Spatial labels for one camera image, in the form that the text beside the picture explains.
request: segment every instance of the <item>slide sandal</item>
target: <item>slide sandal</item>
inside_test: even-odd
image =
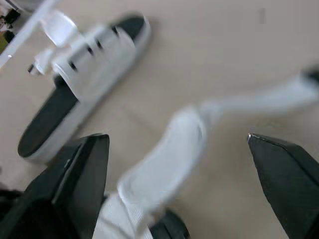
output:
[[[134,65],[150,33],[145,17],[131,15],[95,26],[71,42],[52,60],[55,89],[23,133],[19,155],[30,162],[50,161]]]

